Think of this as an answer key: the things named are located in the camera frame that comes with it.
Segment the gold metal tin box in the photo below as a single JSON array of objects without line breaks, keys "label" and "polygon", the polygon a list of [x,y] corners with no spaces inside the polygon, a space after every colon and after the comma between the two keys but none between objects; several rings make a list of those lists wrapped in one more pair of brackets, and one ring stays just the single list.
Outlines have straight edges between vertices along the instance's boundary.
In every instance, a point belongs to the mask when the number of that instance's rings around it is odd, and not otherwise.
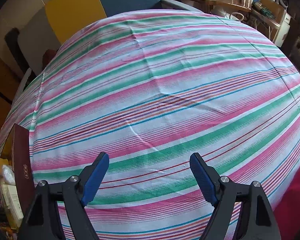
[{"label": "gold metal tin box", "polygon": [[30,164],[29,131],[18,124],[12,126],[0,152],[0,205],[4,209],[10,227],[17,231],[19,228],[13,226],[12,215],[7,209],[2,192],[2,184],[5,184],[2,177],[3,165],[10,165],[13,169],[19,203],[25,215],[34,197],[34,182]]}]

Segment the cream medicine box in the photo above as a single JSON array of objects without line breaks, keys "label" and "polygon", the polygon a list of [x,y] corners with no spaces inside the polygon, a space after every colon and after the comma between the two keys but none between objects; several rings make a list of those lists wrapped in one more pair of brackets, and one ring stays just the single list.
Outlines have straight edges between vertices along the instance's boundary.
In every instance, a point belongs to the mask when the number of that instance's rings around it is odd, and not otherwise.
[{"label": "cream medicine box", "polygon": [[17,187],[13,185],[2,184],[2,192],[4,194],[7,209],[12,215],[13,226],[19,228],[24,215],[19,203]]}]

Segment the wooden side desk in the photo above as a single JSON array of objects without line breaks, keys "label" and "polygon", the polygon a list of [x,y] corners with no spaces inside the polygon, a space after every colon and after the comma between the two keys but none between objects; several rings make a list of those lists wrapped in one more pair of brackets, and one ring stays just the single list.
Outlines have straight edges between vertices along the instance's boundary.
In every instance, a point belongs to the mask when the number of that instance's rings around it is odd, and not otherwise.
[{"label": "wooden side desk", "polygon": [[256,11],[252,6],[247,7],[243,3],[238,2],[236,0],[190,0],[190,1],[195,1],[209,7],[211,7],[212,5],[218,5],[221,7],[234,9],[235,11],[240,10],[240,11],[250,12],[255,16],[260,16],[264,22],[269,24],[274,29],[279,29],[280,24],[284,21],[285,18],[284,8],[271,0],[261,0],[261,4],[271,11],[271,13],[275,17],[274,19],[265,17],[264,15]]}]

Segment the striped tablecloth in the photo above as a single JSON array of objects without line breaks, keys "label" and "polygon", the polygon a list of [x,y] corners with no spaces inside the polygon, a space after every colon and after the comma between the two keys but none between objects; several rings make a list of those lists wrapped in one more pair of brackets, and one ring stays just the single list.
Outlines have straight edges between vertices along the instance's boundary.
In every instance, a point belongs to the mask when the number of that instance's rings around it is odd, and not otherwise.
[{"label": "striped tablecloth", "polygon": [[276,207],[300,171],[300,73],[259,31],[181,10],[125,12],[68,39],[12,105],[35,182],[65,181],[101,152],[88,216],[101,239],[198,239],[212,214],[200,153]]}]

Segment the dark red cushion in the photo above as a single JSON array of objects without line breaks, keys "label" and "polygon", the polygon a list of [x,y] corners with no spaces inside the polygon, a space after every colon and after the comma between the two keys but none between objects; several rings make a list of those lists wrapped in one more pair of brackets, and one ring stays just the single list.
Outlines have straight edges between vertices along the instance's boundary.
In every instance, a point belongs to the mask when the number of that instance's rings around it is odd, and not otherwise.
[{"label": "dark red cushion", "polygon": [[50,61],[56,56],[57,51],[56,50],[52,50],[52,49],[48,49],[43,57],[42,57],[42,68],[45,69],[46,66],[50,63]]}]

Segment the white long snack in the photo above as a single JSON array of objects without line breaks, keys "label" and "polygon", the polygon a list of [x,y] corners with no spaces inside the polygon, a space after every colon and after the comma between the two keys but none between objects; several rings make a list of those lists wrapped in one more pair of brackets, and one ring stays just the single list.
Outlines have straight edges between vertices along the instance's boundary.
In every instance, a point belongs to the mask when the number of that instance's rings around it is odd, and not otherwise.
[{"label": "white long snack", "polygon": [[13,169],[10,165],[2,166],[2,177],[5,184],[15,186],[15,176]]}]

